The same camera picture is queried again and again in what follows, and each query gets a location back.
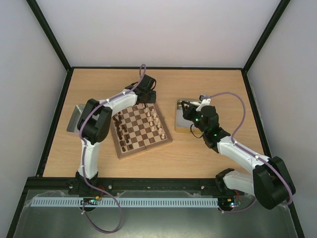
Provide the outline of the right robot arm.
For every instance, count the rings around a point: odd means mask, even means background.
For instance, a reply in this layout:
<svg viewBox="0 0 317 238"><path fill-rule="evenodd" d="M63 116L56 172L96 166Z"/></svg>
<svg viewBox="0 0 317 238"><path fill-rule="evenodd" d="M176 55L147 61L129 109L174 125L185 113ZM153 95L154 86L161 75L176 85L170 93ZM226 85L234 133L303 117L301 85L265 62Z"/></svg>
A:
<svg viewBox="0 0 317 238"><path fill-rule="evenodd" d="M255 197L266 209L271 210L279 204L289 205L296 192L284 161L275 156L259 154L233 138L219 125L219 116L209 99L199 103L181 102L183 118L201 132L206 146L216 153L224 155L247 173L228 168L215 177L216 189L221 194L237 190Z"/></svg>

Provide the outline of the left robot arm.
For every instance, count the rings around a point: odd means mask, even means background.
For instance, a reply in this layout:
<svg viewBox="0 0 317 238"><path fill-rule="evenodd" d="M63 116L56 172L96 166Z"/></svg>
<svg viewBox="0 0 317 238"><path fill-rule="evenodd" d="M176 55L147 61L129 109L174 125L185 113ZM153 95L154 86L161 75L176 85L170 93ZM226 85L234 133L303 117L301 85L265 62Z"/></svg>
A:
<svg viewBox="0 0 317 238"><path fill-rule="evenodd" d="M103 192L97 187L98 158L101 143L110 129L112 117L131 106L156 101L156 80L146 74L138 82L125 87L120 93L104 99L89 99L77 123L82 143L81 162L75 179L69 182L69 194L95 195Z"/></svg>

